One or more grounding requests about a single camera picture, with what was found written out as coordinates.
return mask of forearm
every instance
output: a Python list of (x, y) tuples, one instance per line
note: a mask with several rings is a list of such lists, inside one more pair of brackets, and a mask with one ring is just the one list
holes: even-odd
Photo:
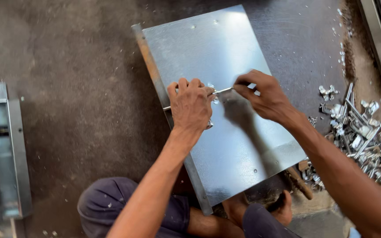
[(292, 108), (281, 124), (308, 155), (327, 191), (364, 236), (381, 235), (381, 187)]
[(190, 149), (188, 136), (173, 130), (158, 159), (116, 219), (108, 238), (146, 238), (156, 235), (172, 187)]

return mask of dirty floor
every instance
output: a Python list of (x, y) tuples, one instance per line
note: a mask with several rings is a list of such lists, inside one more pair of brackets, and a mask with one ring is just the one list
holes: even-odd
[[(346, 38), (339, 0), (0, 0), (0, 81), (8, 84), (9, 97), (24, 97), (34, 205), (25, 219), (27, 237), (42, 237), (42, 230), (85, 237), (76, 211), (81, 192), (102, 177), (140, 181), (168, 137), (130, 26), (147, 28), (238, 4), (290, 101), (320, 118), (319, 85), (346, 89), (338, 62)], [(360, 45), (353, 53), (356, 64), (368, 56)], [(364, 67), (374, 68), (372, 62)], [(381, 97), (381, 89), (374, 93)], [(329, 119), (319, 119), (316, 128), (329, 132)], [(259, 194), (274, 197), (288, 186), (280, 176)], [(184, 170), (181, 180), (174, 191), (192, 197)]]

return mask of hand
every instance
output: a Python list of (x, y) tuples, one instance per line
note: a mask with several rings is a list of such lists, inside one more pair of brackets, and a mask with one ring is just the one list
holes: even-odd
[(197, 78), (190, 83), (185, 79), (179, 79), (179, 83), (171, 83), (167, 87), (170, 96), (170, 105), (174, 121), (173, 130), (191, 136), (193, 145), (198, 141), (202, 132), (207, 127), (208, 121), (213, 114), (211, 101), (215, 95), (214, 89), (205, 87)]
[[(251, 83), (256, 84), (254, 89), (248, 88)], [(251, 102), (262, 118), (282, 123), (283, 116), (293, 108), (277, 80), (258, 70), (239, 76), (233, 88)], [(259, 96), (254, 94), (256, 90), (260, 92)]]

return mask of man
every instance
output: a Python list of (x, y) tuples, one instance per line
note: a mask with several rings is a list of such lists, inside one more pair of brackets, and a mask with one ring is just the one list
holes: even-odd
[[(250, 83), (256, 87), (248, 88)], [(364, 237), (381, 237), (381, 187), (311, 126), (289, 103), (277, 80), (252, 70), (239, 76), (233, 88), (260, 116), (281, 124), (294, 136), (357, 230)], [(282, 194), (282, 206), (272, 213), (260, 204), (249, 205), (245, 195), (238, 194), (223, 202), (228, 219), (203, 216), (200, 210), (189, 208), (187, 198), (170, 196), (186, 155), (211, 117), (214, 89), (199, 79), (189, 83), (181, 78), (167, 90), (174, 128), (161, 154), (139, 185), (126, 178), (106, 178), (82, 194), (78, 210), (86, 234), (91, 238), (298, 237), (285, 228), (292, 218), (287, 191)]]

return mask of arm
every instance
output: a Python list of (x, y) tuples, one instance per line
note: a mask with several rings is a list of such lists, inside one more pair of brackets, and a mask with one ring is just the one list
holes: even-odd
[[(257, 85), (260, 96), (247, 87), (249, 83)], [(234, 88), (260, 116), (280, 123), (294, 136), (329, 194), (362, 235), (381, 237), (381, 187), (311, 126), (306, 116), (290, 104), (277, 80), (252, 70), (241, 75)]]
[(174, 181), (186, 155), (211, 117), (213, 88), (184, 78), (168, 86), (174, 128), (155, 163), (111, 227), (108, 238), (154, 237), (160, 228)]

